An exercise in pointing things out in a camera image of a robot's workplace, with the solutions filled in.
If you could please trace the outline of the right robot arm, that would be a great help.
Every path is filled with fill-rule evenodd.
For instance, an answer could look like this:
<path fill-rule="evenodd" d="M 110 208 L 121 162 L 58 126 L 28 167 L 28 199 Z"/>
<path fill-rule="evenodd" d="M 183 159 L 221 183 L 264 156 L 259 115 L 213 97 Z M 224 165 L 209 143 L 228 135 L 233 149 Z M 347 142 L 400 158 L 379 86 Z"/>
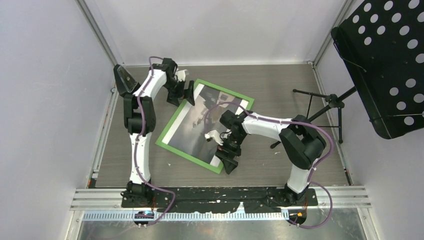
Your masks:
<path fill-rule="evenodd" d="M 241 144 L 248 135 L 275 139 L 282 143 L 292 163 L 289 179 L 282 192 L 283 199 L 290 205 L 299 205 L 305 199 L 313 165 L 327 146 L 324 138 L 305 116 L 279 119 L 249 110 L 239 114 L 227 110 L 219 121 L 229 131 L 221 134 L 214 130 L 205 137 L 217 142 L 214 156 L 223 163 L 227 174 L 238 166 L 235 158 L 241 155 Z"/>

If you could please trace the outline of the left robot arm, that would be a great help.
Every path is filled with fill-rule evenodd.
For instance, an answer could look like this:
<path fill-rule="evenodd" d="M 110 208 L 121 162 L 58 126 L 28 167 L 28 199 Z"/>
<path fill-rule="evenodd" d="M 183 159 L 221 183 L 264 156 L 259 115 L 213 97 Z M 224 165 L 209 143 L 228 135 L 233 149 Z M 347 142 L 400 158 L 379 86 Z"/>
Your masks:
<path fill-rule="evenodd" d="M 113 68 L 118 94 L 123 98 L 123 122 L 131 141 L 131 173 L 121 193 L 122 207 L 148 207 L 154 201 L 154 187 L 149 169 L 150 140 L 156 128 L 154 99 L 161 88 L 167 90 L 166 101 L 180 106 L 186 100 L 195 105 L 194 81 L 186 82 L 186 72 L 178 69 L 172 58 L 150 63 L 146 80 L 139 83 L 120 64 Z"/>

